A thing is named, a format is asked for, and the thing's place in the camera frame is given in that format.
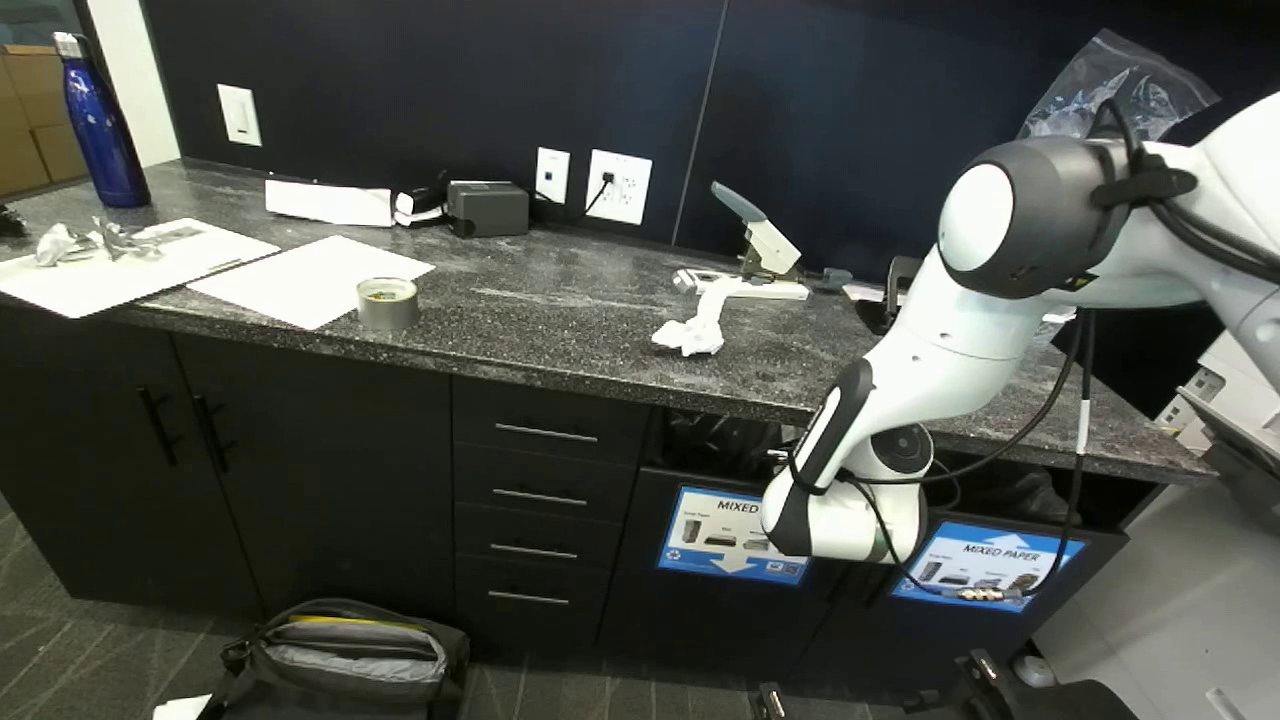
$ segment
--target drawer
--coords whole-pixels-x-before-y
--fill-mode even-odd
[[[456,438],[576,460],[635,464],[648,406],[456,381]]]
[[[459,446],[456,491],[491,507],[536,507],[617,525],[628,507],[635,466],[510,446]]]
[[[456,517],[456,547],[484,559],[549,567],[613,567],[620,525],[572,525],[549,513],[474,507]]]
[[[480,644],[583,647],[597,640],[610,570],[474,557],[456,570],[456,617]]]

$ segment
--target black cabinet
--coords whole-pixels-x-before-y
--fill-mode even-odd
[[[1057,525],[938,513],[915,552],[923,570],[934,570],[929,539],[949,521],[1002,535],[1060,535]],[[804,651],[804,684],[879,702],[911,702],[945,697],[959,678],[957,658],[972,647],[1011,658],[1031,632],[1124,547],[1124,533],[1100,529],[1072,529],[1072,539],[1085,543],[1082,557],[1072,557],[1021,610],[1002,610],[985,601],[908,601],[897,595],[903,582],[902,567],[866,567],[859,578],[846,578],[834,595],[834,610]]]
[[[307,595],[449,617],[449,381],[178,340],[270,610]]]
[[[168,334],[0,318],[0,491],[74,595],[260,610]]]
[[[640,466],[599,632],[605,651],[704,673],[796,674],[846,567],[813,564],[801,589],[662,570],[684,487],[763,491],[720,477]]]
[[[456,381],[456,610],[480,647],[597,644],[646,418],[635,405]]]

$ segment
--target backsplash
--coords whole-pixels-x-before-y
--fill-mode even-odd
[[[1199,73],[1224,104],[1280,89],[1255,3],[1191,0],[222,0],[143,3],[188,157],[338,180],[533,180],[540,143],[653,159],[640,229],[735,251],[709,195],[754,195],[807,266],[923,251],[952,177],[1008,138],[1100,28]],[[226,138],[218,85],[258,91],[266,149]]]

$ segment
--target plastic part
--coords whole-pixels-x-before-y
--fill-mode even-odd
[[[1217,91],[1116,33],[1097,33],[1045,89],[1021,134],[1090,134],[1104,100],[1116,100],[1146,138],[1217,104]]]

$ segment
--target small black device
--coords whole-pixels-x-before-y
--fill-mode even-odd
[[[452,180],[449,214],[456,237],[526,237],[530,192],[510,180]]]

